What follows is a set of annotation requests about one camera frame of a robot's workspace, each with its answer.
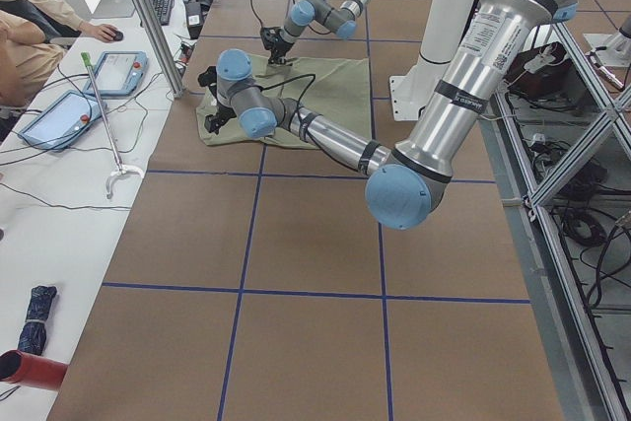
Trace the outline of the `person's hand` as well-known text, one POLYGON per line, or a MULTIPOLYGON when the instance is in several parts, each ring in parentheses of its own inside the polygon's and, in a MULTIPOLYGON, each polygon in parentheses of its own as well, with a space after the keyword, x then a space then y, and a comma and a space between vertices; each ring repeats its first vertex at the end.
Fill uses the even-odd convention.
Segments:
POLYGON ((102 42, 113 42, 118 33, 118 29, 112 25, 99 24, 93 25, 91 23, 83 23, 81 31, 90 37, 98 39, 102 42))

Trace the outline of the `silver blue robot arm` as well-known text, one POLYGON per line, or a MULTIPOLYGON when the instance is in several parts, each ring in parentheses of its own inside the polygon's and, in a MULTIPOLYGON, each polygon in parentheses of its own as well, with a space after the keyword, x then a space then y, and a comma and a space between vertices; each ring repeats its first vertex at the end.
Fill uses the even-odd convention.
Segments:
POLYGON ((318 23, 339 38, 348 39, 355 33, 356 21, 369 2, 345 0, 336 8, 328 0, 299 0, 290 9, 282 26, 260 29, 263 46, 270 52, 268 63, 284 64, 287 53, 311 23, 318 23))
POLYGON ((440 204, 452 161, 530 32, 572 19, 578 0, 433 0, 417 63, 392 78, 391 99, 415 125, 392 147, 358 135, 308 109, 272 98, 257 84, 250 57, 223 51, 198 82, 217 104, 205 128, 235 120, 253 140, 283 129, 368 179, 365 198, 383 225, 406 230, 440 204))

